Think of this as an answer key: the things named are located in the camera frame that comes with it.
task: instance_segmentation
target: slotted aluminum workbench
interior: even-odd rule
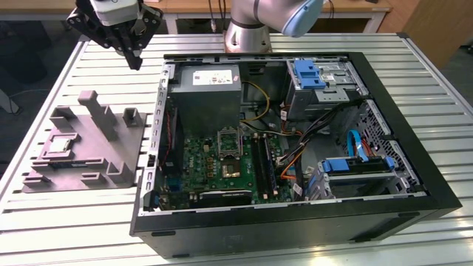
[[[151,113],[167,53],[220,53],[216,35],[158,35],[143,52],[142,70],[95,43],[79,42],[0,182],[0,265],[427,265],[473,261],[473,110],[410,39],[396,34],[272,35],[275,52],[364,52],[415,128],[464,207],[416,224],[378,243],[276,250],[166,261],[130,236],[137,188],[25,194],[25,172],[42,150],[58,105],[78,104],[97,90],[114,112],[138,107]],[[146,137],[151,136],[147,128]],[[150,142],[143,142],[143,151]],[[146,165],[146,157],[139,166]]]

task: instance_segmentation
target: black cable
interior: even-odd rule
[[[211,0],[209,0],[209,9],[211,10],[211,18],[214,19],[214,12],[212,12],[212,3],[211,3]]]
[[[259,116],[260,116],[260,115],[259,115],[259,108],[255,108],[255,117],[259,117]],[[264,124],[264,126],[267,127],[268,130],[272,129],[272,128],[270,127],[268,123],[266,122],[266,120],[263,120],[263,117],[260,117],[258,120],[262,122],[262,124]]]
[[[282,109],[279,108],[280,106],[278,104],[274,105],[272,109],[279,118],[282,118]]]
[[[316,119],[311,124],[310,128],[307,129],[307,131],[304,132],[303,136],[300,137],[298,147],[294,148],[294,151],[291,153],[288,153],[280,158],[280,161],[287,160],[304,149],[307,143],[311,141],[312,136],[319,132],[319,130],[322,130],[324,127],[330,125],[340,110],[343,110],[347,107],[360,105],[363,102],[364,99],[358,99],[355,101],[351,101],[350,103],[342,103],[336,107],[334,107],[319,119]]]
[[[296,170],[296,184],[303,188],[302,195],[295,197],[296,201],[304,201],[304,173],[303,173],[303,160],[302,157],[295,161],[295,170]]]
[[[227,0],[224,0],[224,30],[227,30]]]
[[[334,7],[334,2],[332,2],[332,0],[328,0],[328,2],[331,3],[331,15],[328,16],[328,18],[335,18],[335,7]]]
[[[220,18],[222,18],[222,32],[226,31],[226,18],[227,18],[227,14],[226,14],[226,10],[222,10],[222,0],[219,0],[219,10],[220,10]]]

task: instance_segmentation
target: blue plastic latch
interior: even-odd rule
[[[328,161],[323,161],[323,168],[326,173],[332,171],[331,164]]]
[[[320,79],[320,69],[312,60],[295,60],[295,73],[303,89],[324,89],[327,83]]]
[[[396,167],[395,159],[392,157],[387,156],[387,158],[384,158],[384,160],[387,161],[390,169],[395,169],[395,167]]]
[[[339,171],[348,171],[348,163],[346,159],[331,159],[328,160],[331,164],[332,171],[339,172]]]
[[[311,178],[311,181],[310,181],[310,186],[308,186],[308,188],[311,188],[312,187],[312,185],[314,185],[314,183],[316,182],[316,175],[314,175],[312,176],[312,178]]]

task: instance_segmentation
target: electrical cable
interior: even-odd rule
[[[224,30],[227,30],[227,23],[226,23],[226,20],[227,20],[227,0],[224,0],[224,21],[223,21]]]
[[[255,108],[255,116],[259,117],[259,108]],[[262,122],[262,124],[264,124],[264,126],[267,127],[268,130],[271,130],[271,126],[268,125],[268,123],[266,122],[266,120],[263,120],[263,117],[259,118],[259,121]]]
[[[212,28],[212,32],[216,33],[218,32],[218,25],[215,23],[211,0],[209,0],[209,9],[211,10],[211,28]]]
[[[296,193],[299,195],[299,197],[296,197],[295,199],[298,201],[303,201],[304,200],[304,196],[306,196],[306,189],[304,189],[304,173],[303,173],[303,160],[302,158],[299,158],[295,162],[295,172],[296,172],[296,184],[299,185],[299,187],[302,188],[302,194],[299,195],[299,193]]]
[[[224,10],[222,10],[222,0],[219,0],[219,10],[220,10],[220,18],[222,18],[222,32],[227,30],[226,27],[226,19],[227,19],[227,1],[224,0]]]
[[[335,6],[334,6],[334,2],[332,0],[328,0],[330,4],[331,4],[331,15],[328,16],[328,18],[335,18]]]
[[[291,166],[295,164],[295,162],[299,159],[299,157],[302,157],[303,152],[304,152],[304,150],[296,155],[296,157],[294,158],[294,160],[288,164],[287,168],[283,170],[282,179],[296,179],[296,177],[294,177],[294,176],[287,176],[287,172],[288,172]]]
[[[25,93],[31,93],[34,91],[51,91],[51,90],[47,90],[47,89],[42,89],[42,90],[25,90],[25,91],[21,91],[19,93],[15,93],[13,95],[9,96],[9,104],[10,104],[10,114],[11,115],[19,115],[23,111],[23,108],[19,106],[18,107],[18,111],[14,112],[14,105],[13,105],[13,98],[18,95],[22,95]]]
[[[368,150],[370,156],[376,156],[376,152],[374,152],[374,149],[371,148],[367,139],[362,139],[362,143],[364,144],[364,146]]]
[[[276,135],[280,135],[280,136],[292,136],[291,134],[284,134],[284,133],[280,133],[280,132],[276,132],[276,131],[259,129],[258,127],[252,126],[248,122],[240,122],[240,123],[247,125],[256,132],[276,134]]]
[[[283,132],[283,133],[287,133],[287,134],[292,134],[292,131],[287,131],[287,130],[286,130],[286,125],[287,125],[287,121],[283,120],[283,123],[282,123],[282,132]],[[299,131],[299,130],[296,130],[296,135],[303,136],[303,132]]]
[[[315,123],[318,123],[319,121],[322,121],[322,119],[324,118],[324,116],[326,116],[327,114],[324,114],[316,121],[315,121]],[[322,130],[326,126],[328,126],[328,124],[331,123],[331,121],[332,121],[332,119],[334,119],[334,117],[335,117],[335,115],[336,115],[336,113],[332,113],[330,116],[328,116],[328,118],[327,118],[327,120],[324,120],[323,122],[320,122],[320,124],[318,124],[316,126],[314,126],[312,128],[311,128],[311,132],[318,132],[319,130]],[[284,155],[282,158],[280,158],[280,162],[282,161],[286,161],[291,156],[294,156],[299,151],[300,151],[300,149],[304,149],[304,147],[306,147],[306,144],[310,142],[310,140],[311,140],[311,137],[312,137],[312,135],[310,136],[310,138],[307,138],[306,137],[306,134],[308,133],[308,131],[303,134],[303,136],[300,137],[300,140],[299,140],[299,146],[296,147],[296,149],[291,152],[291,153],[288,153],[287,155]]]
[[[13,98],[13,97],[15,97],[15,96],[18,96],[18,95],[21,95],[21,94],[25,94],[25,93],[31,93],[31,92],[34,92],[34,91],[51,91],[51,90],[47,90],[47,89],[42,89],[42,90],[25,90],[25,91],[21,91],[19,93],[15,93],[15,94],[10,95],[10,98]]]
[[[358,155],[362,158],[364,162],[368,162],[368,156],[364,154],[364,149],[363,149],[363,142],[362,142],[362,136],[358,130],[351,129],[348,131],[347,135],[347,149],[348,149],[348,156],[355,156],[354,153],[354,140],[355,139],[355,145],[356,145],[356,150],[358,150]]]
[[[374,152],[372,152],[370,146],[367,145],[367,143],[364,141],[362,141],[362,145],[363,145],[363,148],[364,148],[368,156],[374,156]]]
[[[316,126],[319,127],[318,123],[319,123],[320,121],[323,121],[324,119],[328,119],[328,120],[334,119],[334,118],[335,118],[335,115],[336,115],[336,113],[338,113],[339,111],[342,111],[342,110],[343,110],[344,108],[347,108],[347,107],[360,105],[363,102],[364,102],[364,99],[358,99],[358,100],[351,101],[351,102],[348,102],[348,103],[338,104],[319,119],[316,119],[316,120],[312,122],[312,124],[311,124],[310,128],[307,129],[307,131],[304,132],[304,134],[303,134],[300,140],[303,140],[310,134],[314,133],[314,129],[315,129]]]
[[[268,113],[268,111],[270,111],[270,96],[268,96],[267,92],[263,90],[263,88],[262,88],[260,86],[258,86],[254,82],[251,82],[251,81],[243,81],[242,83],[248,83],[248,84],[252,85],[255,88],[258,88],[258,89],[262,91],[262,93],[263,93],[263,95],[266,96],[266,98],[267,98],[267,108],[266,108],[264,112],[262,113],[262,115],[259,115],[259,116],[256,116],[256,117],[254,117],[254,118],[250,118],[250,119],[242,119],[242,120],[240,120],[242,122],[250,122],[250,121],[255,121],[255,120],[260,119],[260,118],[264,117],[264,115]]]

